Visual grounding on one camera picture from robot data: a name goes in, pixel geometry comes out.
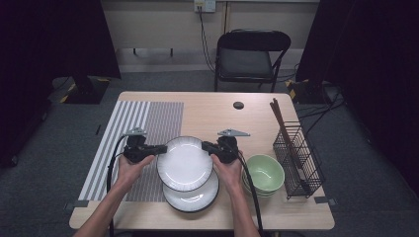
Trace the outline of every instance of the wall socket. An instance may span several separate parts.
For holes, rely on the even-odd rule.
[[[194,0],[194,11],[200,12],[199,7],[201,7],[201,12],[213,13],[215,12],[215,0]]]

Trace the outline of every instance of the cutlery holder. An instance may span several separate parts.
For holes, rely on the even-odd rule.
[[[277,160],[286,174],[284,185],[287,190],[287,199],[309,198],[325,181],[320,162],[309,141],[304,138],[298,121],[286,122],[286,129],[292,144],[285,142],[280,130],[273,146]],[[292,157],[291,149],[295,151],[297,157]]]

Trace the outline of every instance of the person's right hand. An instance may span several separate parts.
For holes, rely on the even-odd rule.
[[[231,195],[233,191],[240,189],[241,190],[241,163],[238,159],[235,159],[230,164],[224,164],[219,161],[218,156],[212,154],[210,156],[213,164],[218,170],[218,175],[225,183],[228,193]]]

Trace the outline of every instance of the table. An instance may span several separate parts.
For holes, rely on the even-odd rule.
[[[182,102],[181,135],[195,136],[215,142],[217,133],[227,128],[249,132],[249,137],[237,137],[238,146],[248,159],[254,154],[275,157],[273,142],[279,126],[269,105],[276,98],[285,120],[297,120],[292,100],[287,94],[259,93],[191,93],[191,92],[123,92],[119,101]],[[234,102],[244,109],[236,110]],[[265,230],[327,230],[334,226],[328,203],[316,203],[324,197],[320,187],[312,197],[292,197],[281,187],[272,197],[259,198]],[[257,223],[253,200],[247,197],[252,217]],[[70,218],[72,228],[80,228],[98,206],[89,201],[86,207],[75,207]],[[213,204],[197,213],[183,213],[164,201],[123,201],[115,218],[118,229],[155,230],[231,230],[230,201],[225,186],[220,183]]]

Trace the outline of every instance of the striped placemat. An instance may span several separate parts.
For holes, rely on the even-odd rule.
[[[165,144],[180,136],[183,103],[180,102],[129,102],[117,101],[111,119],[99,145],[93,164],[79,196],[80,200],[102,200],[106,194],[108,165],[118,139],[135,127],[147,132],[147,145]],[[126,139],[120,144],[123,152]],[[113,182],[118,174],[118,159],[114,168]],[[163,183],[157,174],[156,160],[145,167],[141,178],[126,194],[125,201],[165,201]]]

